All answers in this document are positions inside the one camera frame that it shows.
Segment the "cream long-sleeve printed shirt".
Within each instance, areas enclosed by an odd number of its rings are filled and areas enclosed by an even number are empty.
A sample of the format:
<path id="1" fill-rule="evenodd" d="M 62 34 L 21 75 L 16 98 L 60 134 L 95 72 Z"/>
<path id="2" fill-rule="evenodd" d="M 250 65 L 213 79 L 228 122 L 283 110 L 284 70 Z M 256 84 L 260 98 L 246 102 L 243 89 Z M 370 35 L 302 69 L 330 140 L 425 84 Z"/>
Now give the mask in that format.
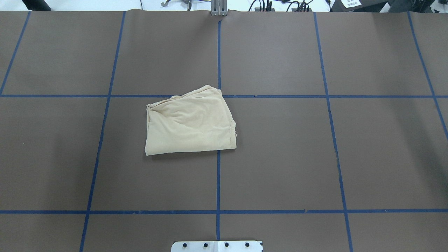
<path id="1" fill-rule="evenodd" d="M 145 154 L 237 148 L 236 122 L 222 91 L 205 85 L 146 105 Z"/>

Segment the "aluminium frame post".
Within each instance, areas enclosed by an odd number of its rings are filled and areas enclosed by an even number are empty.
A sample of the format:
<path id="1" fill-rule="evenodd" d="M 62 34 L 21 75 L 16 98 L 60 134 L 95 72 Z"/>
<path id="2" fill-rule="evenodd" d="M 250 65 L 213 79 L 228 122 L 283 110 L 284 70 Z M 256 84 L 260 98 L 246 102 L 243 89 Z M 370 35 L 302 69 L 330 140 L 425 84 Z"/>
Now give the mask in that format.
<path id="1" fill-rule="evenodd" d="M 211 16 L 227 16 L 227 0 L 211 0 Z"/>

